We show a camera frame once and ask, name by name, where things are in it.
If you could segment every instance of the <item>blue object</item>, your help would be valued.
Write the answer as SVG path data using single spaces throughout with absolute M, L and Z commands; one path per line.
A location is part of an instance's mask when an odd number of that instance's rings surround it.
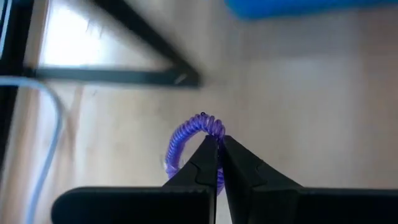
M 27 215 L 25 218 L 26 224 L 33 224 L 35 218 L 35 211 L 37 208 L 37 204 L 39 203 L 40 194 L 43 190 L 44 182 L 47 178 L 47 174 L 50 171 L 50 166 L 54 158 L 55 150 L 57 149 L 58 139 L 60 137 L 61 129 L 62 129 L 62 105 L 61 101 L 58 99 L 56 94 L 46 87 L 44 84 L 30 78 L 24 77 L 12 77 L 12 76 L 1 76 L 0 77 L 0 86 L 18 86 L 18 87 L 29 87 L 36 90 L 42 90 L 44 93 L 48 94 L 50 100 L 54 104 L 55 107 L 55 117 L 56 117 L 56 126 L 55 130 L 52 134 L 51 143 L 49 146 L 49 150 L 47 151 L 47 155 L 44 160 L 44 165 L 42 170 L 40 171 L 39 178 L 35 184 L 33 196 L 29 202 L 29 210 L 27 211 Z
M 166 173 L 171 179 L 180 170 L 178 163 L 185 143 L 199 131 L 204 131 L 218 140 L 219 149 L 225 135 L 225 127 L 219 119 L 209 116 L 205 112 L 196 114 L 181 124 L 173 133 L 165 158 Z M 223 168 L 217 170 L 217 195 L 224 188 Z
M 273 16 L 294 16 L 347 7 L 369 7 L 398 0 L 225 0 L 240 17 L 259 19 Z

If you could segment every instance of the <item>wire spring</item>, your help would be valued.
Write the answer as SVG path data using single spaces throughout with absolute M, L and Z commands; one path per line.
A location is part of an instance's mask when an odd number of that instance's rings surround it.
M 165 158 L 165 169 L 169 179 L 171 179 L 180 170 L 178 163 L 185 143 L 199 131 L 204 131 L 217 138 L 220 149 L 220 145 L 225 135 L 225 127 L 221 120 L 215 120 L 214 116 L 209 116 L 205 112 L 196 114 L 188 121 L 181 124 L 170 138 L 170 144 Z M 223 169 L 219 167 L 217 170 L 217 194 L 222 191 L 223 187 L 224 173 Z

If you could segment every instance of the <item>black metal frame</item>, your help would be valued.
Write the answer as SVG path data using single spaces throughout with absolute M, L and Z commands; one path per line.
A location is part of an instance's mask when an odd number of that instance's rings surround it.
M 172 68 L 159 72 L 146 72 L 96 70 L 90 67 L 26 67 L 24 55 L 34 0 L 5 0 L 5 2 L 0 22 L 0 30 L 3 30 L 0 39 L 2 53 L 0 75 L 163 86 L 200 85 L 199 73 L 124 0 L 93 0 L 93 2 L 170 60 Z M 16 95 L 17 88 L 0 88 L 0 167 L 4 159 Z

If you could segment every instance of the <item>wooden floor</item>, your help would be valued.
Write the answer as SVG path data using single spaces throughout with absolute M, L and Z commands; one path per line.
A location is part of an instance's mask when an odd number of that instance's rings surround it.
M 302 185 L 398 187 L 398 7 L 248 22 L 222 0 L 131 4 L 200 68 L 204 87 L 46 80 L 62 99 L 66 125 L 36 223 L 50 223 L 52 202 L 74 187 L 162 185 L 170 135 L 201 111 Z M 90 4 L 50 0 L 35 15 L 27 63 L 167 66 Z M 22 223 L 54 124 L 49 99 L 37 91 L 20 91 L 16 110 L 4 224 Z M 217 219 L 231 223 L 225 194 Z

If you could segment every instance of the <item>purple coiled wire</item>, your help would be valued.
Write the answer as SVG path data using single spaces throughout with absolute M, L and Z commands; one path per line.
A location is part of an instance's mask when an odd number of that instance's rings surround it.
M 219 145 L 225 135 L 225 127 L 222 122 L 214 116 L 209 116 L 205 112 L 196 114 L 188 121 L 181 124 L 173 133 L 169 148 L 165 158 L 166 173 L 171 179 L 179 170 L 178 163 L 184 149 L 185 143 L 199 131 L 204 131 L 217 138 Z M 217 170 L 217 195 L 224 187 L 224 173 L 220 167 Z

